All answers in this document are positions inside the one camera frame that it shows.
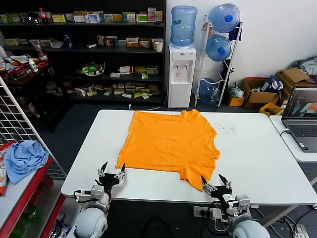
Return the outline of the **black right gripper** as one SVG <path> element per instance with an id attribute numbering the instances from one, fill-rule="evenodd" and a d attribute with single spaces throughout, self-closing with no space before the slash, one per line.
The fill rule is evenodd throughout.
<path id="1" fill-rule="evenodd" d="M 226 194 L 231 195 L 232 194 L 232 183 L 227 180 L 226 177 L 222 176 L 221 174 L 218 174 L 220 180 L 222 181 L 223 185 L 218 185 L 211 187 L 206 179 L 201 176 L 202 184 L 203 184 L 203 191 L 205 193 L 210 193 L 210 196 L 212 198 L 217 198 L 220 202 L 225 202 L 225 198 L 223 197 Z"/>

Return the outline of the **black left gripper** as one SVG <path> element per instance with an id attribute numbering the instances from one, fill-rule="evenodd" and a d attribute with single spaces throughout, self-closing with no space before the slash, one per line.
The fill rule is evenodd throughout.
<path id="1" fill-rule="evenodd" d="M 105 174 L 105 170 L 107 167 L 108 161 L 106 161 L 100 169 L 97 170 L 99 179 L 95 180 L 97 185 L 100 185 L 104 188 L 104 192 L 111 197 L 111 190 L 114 185 L 118 185 L 120 181 L 125 176 L 125 163 L 123 164 L 121 171 L 119 173 L 115 174 Z"/>

